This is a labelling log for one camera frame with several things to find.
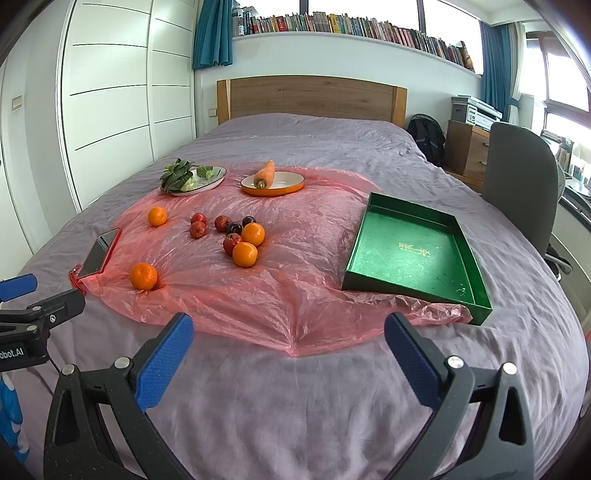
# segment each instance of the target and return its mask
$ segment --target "gray chair back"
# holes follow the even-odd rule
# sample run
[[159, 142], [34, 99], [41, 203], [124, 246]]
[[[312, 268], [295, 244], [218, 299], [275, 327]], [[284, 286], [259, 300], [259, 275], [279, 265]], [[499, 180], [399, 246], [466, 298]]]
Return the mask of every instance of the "gray chair back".
[[558, 198], [558, 169], [548, 144], [526, 128], [494, 123], [482, 198], [544, 256]]

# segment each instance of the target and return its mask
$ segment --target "blue gripper pad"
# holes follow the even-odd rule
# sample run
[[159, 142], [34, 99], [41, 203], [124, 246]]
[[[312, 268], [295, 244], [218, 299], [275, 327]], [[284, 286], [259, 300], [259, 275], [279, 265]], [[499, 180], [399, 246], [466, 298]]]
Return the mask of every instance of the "blue gripper pad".
[[192, 341], [193, 321], [182, 314], [138, 374], [135, 399], [142, 412], [158, 405]]
[[439, 393], [440, 378], [425, 353], [407, 328], [397, 318], [399, 313], [391, 313], [384, 323], [386, 343], [396, 357], [404, 376], [413, 388], [418, 402], [437, 410], [441, 404]]
[[0, 301], [8, 301], [32, 293], [37, 289], [37, 278], [32, 273], [0, 281]]

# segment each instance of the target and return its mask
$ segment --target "phone screen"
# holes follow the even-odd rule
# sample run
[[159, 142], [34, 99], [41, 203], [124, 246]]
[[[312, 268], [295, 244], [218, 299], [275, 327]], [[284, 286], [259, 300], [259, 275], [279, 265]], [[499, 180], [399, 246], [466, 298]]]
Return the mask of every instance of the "phone screen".
[[88, 254], [88, 257], [86, 257], [84, 265], [82, 265], [78, 278], [88, 277], [89, 275], [94, 275], [101, 271], [103, 263], [105, 263], [105, 258], [109, 253], [109, 249], [118, 233], [119, 229], [116, 228], [110, 232], [99, 235], [95, 244], [90, 249], [90, 253]]

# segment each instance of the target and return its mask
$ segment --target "carrot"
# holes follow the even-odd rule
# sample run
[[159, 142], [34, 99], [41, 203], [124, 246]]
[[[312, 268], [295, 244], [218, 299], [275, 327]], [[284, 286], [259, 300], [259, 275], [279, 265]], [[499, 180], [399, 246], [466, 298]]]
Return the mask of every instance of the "carrot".
[[273, 185], [273, 179], [275, 178], [275, 162], [269, 160], [265, 163], [265, 166], [260, 169], [255, 175], [255, 188], [257, 189], [268, 189]]

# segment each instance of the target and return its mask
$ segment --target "oval plate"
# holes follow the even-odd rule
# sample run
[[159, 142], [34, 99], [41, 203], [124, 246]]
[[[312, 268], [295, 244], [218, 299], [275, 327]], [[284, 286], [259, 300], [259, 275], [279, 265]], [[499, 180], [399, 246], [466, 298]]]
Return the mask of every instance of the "oval plate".
[[242, 190], [254, 197], [280, 197], [304, 187], [304, 177], [290, 171], [276, 171], [273, 185], [267, 189], [256, 189], [254, 180], [255, 176], [250, 175], [240, 182]]
[[181, 192], [180, 190], [176, 190], [174, 192], [168, 192], [175, 197], [188, 197], [190, 195], [195, 195], [196, 193], [206, 192], [207, 190], [214, 189], [218, 185], [221, 184], [223, 178], [226, 176], [226, 169], [224, 167], [213, 167], [214, 176], [211, 177], [209, 180], [204, 179], [203, 177], [199, 177], [197, 175], [197, 167], [191, 167], [193, 170], [193, 177], [197, 180], [199, 179], [204, 184], [196, 189], [189, 190], [188, 192]]

